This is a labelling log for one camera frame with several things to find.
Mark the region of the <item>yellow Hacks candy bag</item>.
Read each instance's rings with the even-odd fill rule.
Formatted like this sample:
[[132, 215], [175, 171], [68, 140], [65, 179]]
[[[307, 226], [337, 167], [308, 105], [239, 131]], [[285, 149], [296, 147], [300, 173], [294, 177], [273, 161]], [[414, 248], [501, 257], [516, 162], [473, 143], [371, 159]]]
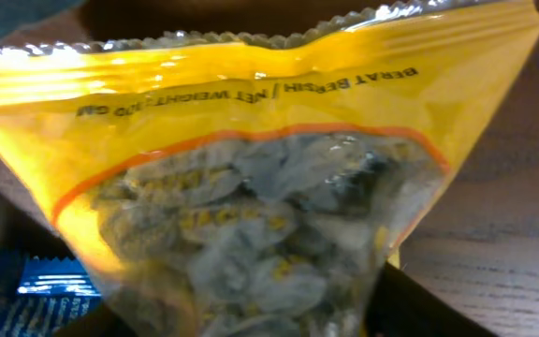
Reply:
[[141, 336], [356, 336], [539, 37], [532, 0], [0, 48], [0, 158]]

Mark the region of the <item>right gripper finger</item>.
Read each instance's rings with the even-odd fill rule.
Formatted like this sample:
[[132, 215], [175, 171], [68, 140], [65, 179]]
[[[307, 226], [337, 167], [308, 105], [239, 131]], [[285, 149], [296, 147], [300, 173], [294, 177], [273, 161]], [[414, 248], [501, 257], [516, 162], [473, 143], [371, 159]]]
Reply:
[[496, 337], [387, 263], [365, 314], [368, 337]]

